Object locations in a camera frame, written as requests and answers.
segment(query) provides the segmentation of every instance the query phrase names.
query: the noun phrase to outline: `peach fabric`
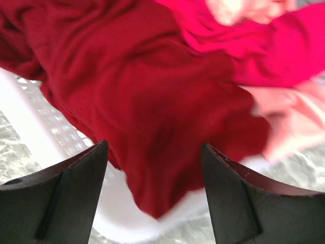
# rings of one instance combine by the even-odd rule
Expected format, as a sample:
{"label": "peach fabric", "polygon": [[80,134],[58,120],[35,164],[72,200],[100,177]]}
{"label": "peach fabric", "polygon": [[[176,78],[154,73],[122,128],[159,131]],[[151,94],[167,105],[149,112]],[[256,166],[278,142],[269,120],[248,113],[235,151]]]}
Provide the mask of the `peach fabric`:
{"label": "peach fabric", "polygon": [[308,81],[295,88],[243,88],[256,100],[254,113],[271,124],[262,153],[268,162],[325,140],[325,88],[320,84]]}
{"label": "peach fabric", "polygon": [[206,0],[215,20],[225,26],[244,18],[258,23],[269,23],[285,12],[296,9],[295,0]]}

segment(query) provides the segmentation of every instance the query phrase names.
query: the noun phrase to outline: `table surface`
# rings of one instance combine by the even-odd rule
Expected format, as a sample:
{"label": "table surface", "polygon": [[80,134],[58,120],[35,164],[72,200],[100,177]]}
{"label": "table surface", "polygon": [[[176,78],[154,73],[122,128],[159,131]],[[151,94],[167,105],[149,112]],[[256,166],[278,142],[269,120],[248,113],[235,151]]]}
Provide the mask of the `table surface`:
{"label": "table surface", "polygon": [[[325,143],[298,151],[272,167],[266,176],[290,185],[325,192]],[[0,184],[40,170],[28,148],[0,111]],[[89,244],[109,244],[92,231]],[[208,211],[192,217],[151,244],[214,244]]]}

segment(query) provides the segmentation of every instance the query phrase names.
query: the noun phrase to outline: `granite countertop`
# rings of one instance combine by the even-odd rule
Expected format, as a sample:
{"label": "granite countertop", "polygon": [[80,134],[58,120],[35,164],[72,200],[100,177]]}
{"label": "granite countertop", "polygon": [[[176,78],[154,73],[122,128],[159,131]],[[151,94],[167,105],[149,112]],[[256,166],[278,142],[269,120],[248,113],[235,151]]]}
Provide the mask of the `granite countertop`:
{"label": "granite countertop", "polygon": [[[301,6],[308,1],[299,1]],[[272,167],[266,176],[290,185],[325,192],[325,143],[296,152]],[[40,170],[28,148],[5,115],[0,111],[0,184]],[[89,244],[109,244],[92,231]],[[208,211],[194,216],[151,244],[213,244],[215,243]]]}

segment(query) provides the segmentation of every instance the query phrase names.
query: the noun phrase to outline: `white plastic basket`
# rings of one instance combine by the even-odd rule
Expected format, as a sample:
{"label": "white plastic basket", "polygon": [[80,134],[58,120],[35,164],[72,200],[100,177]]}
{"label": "white plastic basket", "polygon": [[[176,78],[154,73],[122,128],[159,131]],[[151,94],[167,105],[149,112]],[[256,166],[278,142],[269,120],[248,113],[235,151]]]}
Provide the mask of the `white plastic basket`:
{"label": "white plastic basket", "polygon": [[[61,162],[92,145],[54,109],[29,81],[0,69],[0,110],[42,168]],[[250,160],[247,166],[262,171],[268,164]],[[118,243],[146,242],[208,208],[205,191],[188,193],[159,221],[141,212],[126,185],[125,175],[108,164],[93,227]]]}

